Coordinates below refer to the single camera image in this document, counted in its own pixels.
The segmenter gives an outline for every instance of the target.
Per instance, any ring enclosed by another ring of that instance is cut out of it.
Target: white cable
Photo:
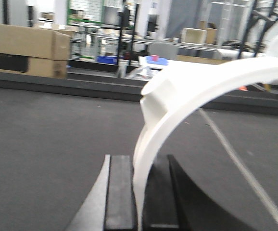
[[[216,123],[208,116],[208,114],[203,110],[199,109],[200,114],[206,120],[206,122],[211,126],[213,132],[220,140],[221,144],[227,151],[228,155],[231,157],[234,164],[240,170],[242,175],[245,177],[249,185],[252,187],[253,191],[257,194],[263,205],[266,207],[270,215],[274,218],[276,223],[278,224],[278,207],[264,190],[264,188],[260,185],[259,181],[255,178],[255,176],[251,173],[251,171],[246,167],[244,162],[238,156],[237,152],[231,146],[225,135],[218,128]]]

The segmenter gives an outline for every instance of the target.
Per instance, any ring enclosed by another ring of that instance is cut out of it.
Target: pink object
[[[152,56],[152,61],[154,62],[157,62],[158,61],[158,58],[159,58],[159,55],[151,55]]]

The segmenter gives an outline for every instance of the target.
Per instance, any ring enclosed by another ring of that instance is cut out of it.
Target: white arch
[[[147,177],[171,132],[196,109],[240,86],[278,80],[278,58],[236,60],[221,65],[170,64],[142,90],[145,126],[134,153],[133,187],[141,231]]]

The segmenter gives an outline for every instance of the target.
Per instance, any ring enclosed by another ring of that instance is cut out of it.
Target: black tape
[[[28,71],[28,57],[0,53],[0,69],[10,71]]]

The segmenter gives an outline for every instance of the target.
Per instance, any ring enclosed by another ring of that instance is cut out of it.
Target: blue bin
[[[97,62],[102,63],[102,64],[115,64],[116,65],[116,55],[97,56]]]

